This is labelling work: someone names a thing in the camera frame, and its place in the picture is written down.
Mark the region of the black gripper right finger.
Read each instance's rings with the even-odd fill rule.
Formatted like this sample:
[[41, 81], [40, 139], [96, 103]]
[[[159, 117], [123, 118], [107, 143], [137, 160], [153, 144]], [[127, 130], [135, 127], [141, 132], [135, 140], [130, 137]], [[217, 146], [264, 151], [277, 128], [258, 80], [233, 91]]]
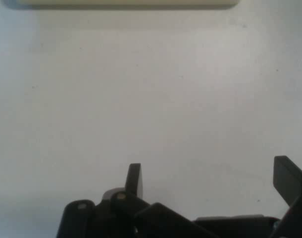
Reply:
[[287, 156], [274, 157], [273, 185], [289, 209], [272, 238], [302, 238], [302, 170]]

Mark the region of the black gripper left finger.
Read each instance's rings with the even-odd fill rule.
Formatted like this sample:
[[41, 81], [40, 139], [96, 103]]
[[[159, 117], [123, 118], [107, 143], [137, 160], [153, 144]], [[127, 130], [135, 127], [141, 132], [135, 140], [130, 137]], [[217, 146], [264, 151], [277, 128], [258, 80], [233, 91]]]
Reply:
[[160, 203], [142, 199], [142, 168], [130, 164], [124, 187], [107, 191], [99, 204], [66, 205], [58, 238], [209, 238], [211, 232]]

